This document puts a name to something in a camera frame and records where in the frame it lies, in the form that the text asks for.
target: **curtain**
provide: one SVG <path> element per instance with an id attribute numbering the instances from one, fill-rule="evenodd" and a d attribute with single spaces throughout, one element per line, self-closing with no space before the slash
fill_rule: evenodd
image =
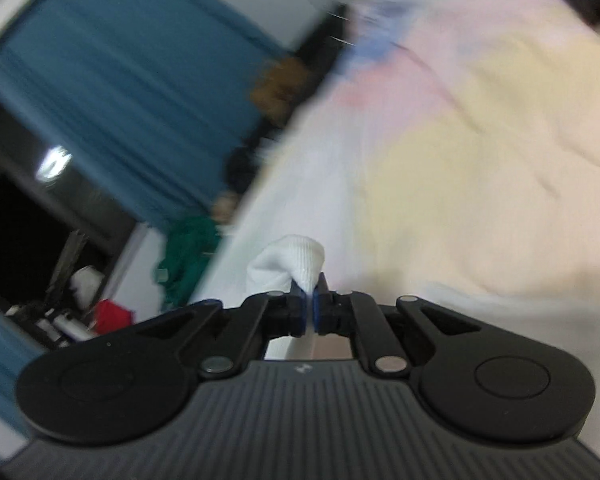
<path id="1" fill-rule="evenodd" d="M 15 403 L 16 379 L 27 363 L 43 352 L 42 346 L 0 312 L 0 418 L 21 434 L 26 434 L 26 429 Z"/>
<path id="2" fill-rule="evenodd" d="M 0 43 L 0 102 L 137 219 L 205 212 L 282 51 L 218 0 L 37 0 Z"/>

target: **white logo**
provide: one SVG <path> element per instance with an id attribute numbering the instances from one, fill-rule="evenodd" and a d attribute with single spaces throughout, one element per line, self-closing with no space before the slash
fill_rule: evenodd
<path id="1" fill-rule="evenodd" d="M 296 367 L 296 372 L 298 372 L 299 374 L 307 374 L 313 369 L 314 367 L 308 365 L 307 363 L 304 363 Z"/>

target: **bed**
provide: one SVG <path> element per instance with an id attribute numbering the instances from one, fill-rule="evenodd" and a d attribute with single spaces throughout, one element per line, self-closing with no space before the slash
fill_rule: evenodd
<path id="1" fill-rule="evenodd" d="M 331 288 L 416 294 L 579 357 L 600 455 L 600 0 L 567 1 L 359 0 L 193 299 L 240 304 L 251 260 L 311 237 Z"/>

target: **metal screw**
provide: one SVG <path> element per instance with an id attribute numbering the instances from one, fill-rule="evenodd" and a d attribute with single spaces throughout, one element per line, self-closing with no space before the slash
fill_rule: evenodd
<path id="1" fill-rule="evenodd" d="M 376 368 L 386 374 L 401 372 L 407 369 L 409 363 L 397 355 L 385 355 L 376 359 Z"/>
<path id="2" fill-rule="evenodd" d="M 221 374 L 228 372 L 234 367 L 234 362 L 228 357 L 222 355 L 214 355 L 207 357 L 200 363 L 200 368 L 209 374 Z"/>

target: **curtain fold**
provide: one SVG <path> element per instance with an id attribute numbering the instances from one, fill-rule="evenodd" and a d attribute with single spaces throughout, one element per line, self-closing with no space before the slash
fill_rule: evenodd
<path id="1" fill-rule="evenodd" d="M 12 325 L 0 312 L 0 418 L 21 434 L 27 431 L 15 403 L 16 379 L 22 369 L 43 352 L 42 346 Z"/>
<path id="2" fill-rule="evenodd" d="M 218 0 L 37 0 L 0 42 L 0 101 L 167 231 L 223 189 L 259 118 L 250 89 L 281 54 Z"/>

